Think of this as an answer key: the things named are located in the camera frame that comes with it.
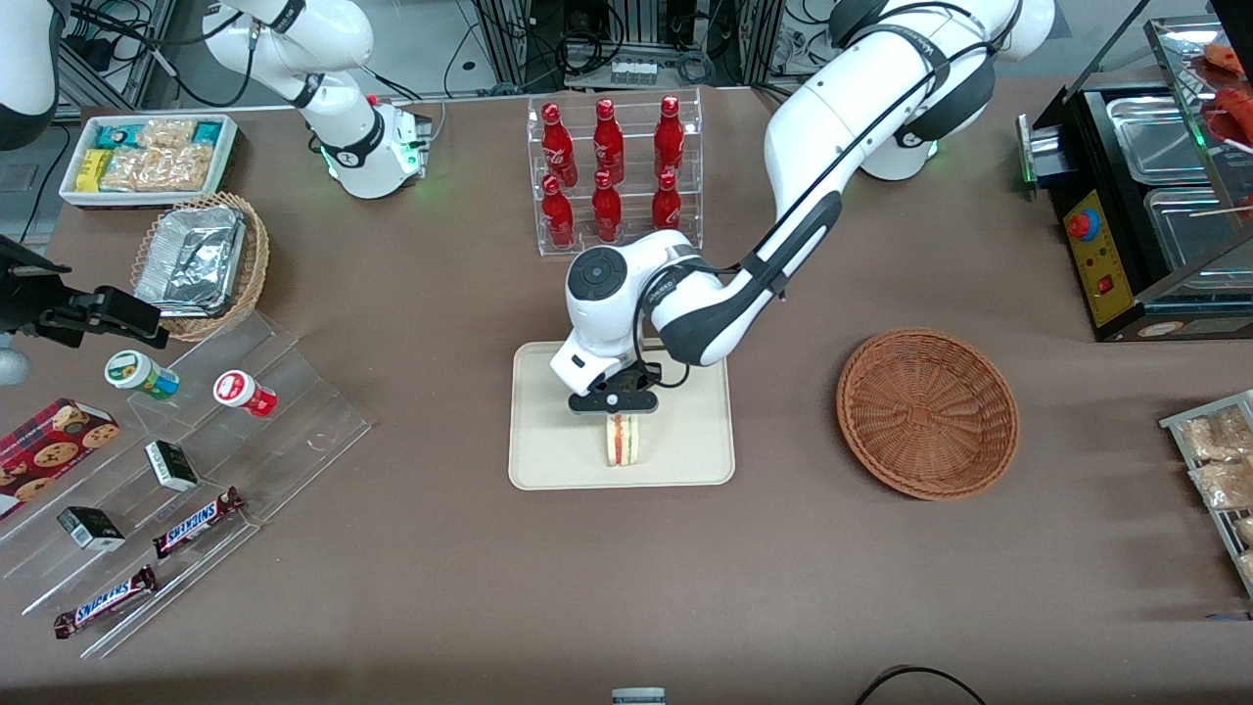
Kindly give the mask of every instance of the beige tray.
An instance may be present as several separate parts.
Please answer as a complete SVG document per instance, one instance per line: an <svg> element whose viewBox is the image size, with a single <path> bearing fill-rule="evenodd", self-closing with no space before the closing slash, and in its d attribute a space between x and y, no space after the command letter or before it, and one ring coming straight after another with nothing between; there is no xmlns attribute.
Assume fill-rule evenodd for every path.
<svg viewBox="0 0 1253 705"><path fill-rule="evenodd" d="M658 411L640 417L639 463L609 467L605 418L575 416L570 396L549 368L560 342L528 342L514 354L509 425L509 480L519 490L594 490L722 485L736 472L727 366L693 368L678 389L655 389ZM679 366L664 351L644 359Z"/></svg>

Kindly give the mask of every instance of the red bottle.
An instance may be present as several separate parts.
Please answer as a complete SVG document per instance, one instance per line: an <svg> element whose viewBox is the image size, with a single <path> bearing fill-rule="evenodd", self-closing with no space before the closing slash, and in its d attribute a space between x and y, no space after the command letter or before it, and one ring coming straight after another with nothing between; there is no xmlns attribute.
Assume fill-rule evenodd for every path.
<svg viewBox="0 0 1253 705"><path fill-rule="evenodd" d="M683 199L674 190L674 172L665 169L658 180L657 193L653 194L653 227L678 228L679 210L683 208Z"/></svg>
<svg viewBox="0 0 1253 705"><path fill-rule="evenodd" d="M570 130L561 124L561 110L556 103L545 103L540 115L544 116L544 160L549 173L556 174L566 188L571 188L579 182L579 168L574 165Z"/></svg>
<svg viewBox="0 0 1253 705"><path fill-rule="evenodd" d="M544 174L544 180L540 183L544 187L540 209L544 210L553 247L569 249L574 244L574 210L570 209L570 199L561 193L561 182L555 175Z"/></svg>
<svg viewBox="0 0 1253 705"><path fill-rule="evenodd" d="M623 199L614 188L609 172L596 172L596 192L591 195L591 209L596 213L596 237L614 243L621 237Z"/></svg>
<svg viewBox="0 0 1253 705"><path fill-rule="evenodd" d="M626 154L623 150L623 128L614 118L614 101L596 100L596 131L591 135L596 149L596 169L605 169L614 183L626 177Z"/></svg>
<svg viewBox="0 0 1253 705"><path fill-rule="evenodd" d="M679 173L683 167L683 124L679 123L679 99L674 95L662 98L662 119L653 133L653 149L657 153L653 170L658 178L665 169Z"/></svg>

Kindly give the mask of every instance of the brown wicker basket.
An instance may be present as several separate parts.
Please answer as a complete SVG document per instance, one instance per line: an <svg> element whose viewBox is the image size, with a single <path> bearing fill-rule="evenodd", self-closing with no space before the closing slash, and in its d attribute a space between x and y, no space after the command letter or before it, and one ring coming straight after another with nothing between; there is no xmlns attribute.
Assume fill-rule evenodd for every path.
<svg viewBox="0 0 1253 705"><path fill-rule="evenodd" d="M970 344L927 328L863 342L840 374L836 416L857 460L920 500L984 492L1019 445L1005 378Z"/></svg>
<svg viewBox="0 0 1253 705"><path fill-rule="evenodd" d="M257 210L243 198L233 193L219 192L205 198L179 203L173 210L208 208L209 205L231 205L239 209L248 217L248 230L244 233L244 249L239 255L239 270L236 274L234 291L232 291L234 302L231 304L231 309L217 318L162 318L162 327L168 329L170 336L184 342L199 342L214 329L252 313L257 298L261 298L261 288L266 283L266 265L269 263L269 235L266 233L266 223L261 222ZM135 263L130 265L132 291L139 283L139 273L148 259L148 247L152 244L155 232L157 222L153 222L152 227L148 228L148 235L139 245Z"/></svg>

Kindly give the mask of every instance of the brown tablecloth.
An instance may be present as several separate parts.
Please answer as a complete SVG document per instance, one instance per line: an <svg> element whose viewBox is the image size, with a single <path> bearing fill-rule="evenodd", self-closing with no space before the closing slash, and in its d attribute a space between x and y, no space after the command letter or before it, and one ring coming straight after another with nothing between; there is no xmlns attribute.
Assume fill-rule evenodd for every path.
<svg viewBox="0 0 1253 705"><path fill-rule="evenodd" d="M430 177L372 202L327 178L294 111L238 113L229 185L273 240L261 307L377 428L104 661L0 590L0 702L586 705L663 685L826 705L906 662L990 702L1248 702L1253 625L1202 621L1247 604L1155 422L1253 387L1253 346L1091 342L1060 228L1015 188L1012 116L1060 83L1005 80L921 175L850 184L729 359L736 477L695 490L509 483L511 357L569 329L568 262L535 252L525 99L451 105ZM772 103L703 95L707 255L730 263L772 222ZM125 284L152 218L66 207L51 257ZM1017 396L1021 450L985 496L907 500L841 441L841 364L897 326L964 337ZM38 369L6 418L123 403L100 378L123 339L19 346Z"/></svg>

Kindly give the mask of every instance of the small can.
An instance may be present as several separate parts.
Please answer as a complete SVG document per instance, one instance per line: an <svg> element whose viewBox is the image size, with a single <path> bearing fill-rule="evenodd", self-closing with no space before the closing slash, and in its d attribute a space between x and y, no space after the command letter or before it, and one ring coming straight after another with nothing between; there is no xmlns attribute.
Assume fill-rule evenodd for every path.
<svg viewBox="0 0 1253 705"><path fill-rule="evenodd" d="M138 349L123 349L104 366L104 379L118 389L169 399L178 392L178 373L158 366Z"/></svg>
<svg viewBox="0 0 1253 705"><path fill-rule="evenodd" d="M213 383L213 398L227 407L238 407L258 419L266 418L278 407L274 391L257 384L257 379L243 371L223 373Z"/></svg>

